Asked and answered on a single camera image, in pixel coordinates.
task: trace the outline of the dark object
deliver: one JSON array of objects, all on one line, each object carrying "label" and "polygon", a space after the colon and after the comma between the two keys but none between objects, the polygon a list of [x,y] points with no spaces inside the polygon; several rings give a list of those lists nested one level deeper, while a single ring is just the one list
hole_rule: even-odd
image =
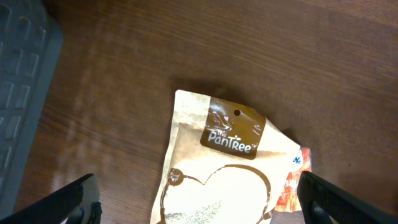
[{"label": "dark object", "polygon": [[0,219],[14,209],[61,46],[41,0],[0,0]]},{"label": "dark object", "polygon": [[297,187],[306,224],[398,223],[398,219],[357,199],[317,175],[304,171]]},{"label": "dark object", "polygon": [[101,222],[100,190],[93,174],[66,185],[33,205],[0,221],[0,224],[40,223],[99,224]]}]

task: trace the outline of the printed smile graphic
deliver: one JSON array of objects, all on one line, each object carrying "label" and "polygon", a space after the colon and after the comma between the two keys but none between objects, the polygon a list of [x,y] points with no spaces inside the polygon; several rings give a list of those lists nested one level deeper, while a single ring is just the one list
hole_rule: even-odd
[{"label": "printed smile graphic", "polygon": [[271,196],[268,178],[246,165],[225,165],[205,183],[171,168],[160,200],[164,223],[262,223]]}]

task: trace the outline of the wooden table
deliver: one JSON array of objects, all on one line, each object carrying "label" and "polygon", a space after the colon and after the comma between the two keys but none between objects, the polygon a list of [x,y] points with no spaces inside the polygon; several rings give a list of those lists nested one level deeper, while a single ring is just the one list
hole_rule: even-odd
[{"label": "wooden table", "polygon": [[94,173],[103,223],[148,223],[183,89],[257,108],[398,215],[396,0],[47,2],[64,44],[16,210]]}]

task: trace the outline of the beige snack bag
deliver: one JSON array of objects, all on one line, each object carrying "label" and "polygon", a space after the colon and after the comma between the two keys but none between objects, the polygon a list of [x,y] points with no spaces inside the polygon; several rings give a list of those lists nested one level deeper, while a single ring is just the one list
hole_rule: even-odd
[{"label": "beige snack bag", "polygon": [[299,149],[252,108],[178,90],[150,223],[270,223]]}]

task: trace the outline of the brown label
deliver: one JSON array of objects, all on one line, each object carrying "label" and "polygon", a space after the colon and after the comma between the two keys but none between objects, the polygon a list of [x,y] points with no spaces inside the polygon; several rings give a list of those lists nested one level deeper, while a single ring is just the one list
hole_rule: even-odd
[{"label": "brown label", "polygon": [[254,109],[211,98],[200,144],[246,159],[255,159],[266,119]]}]

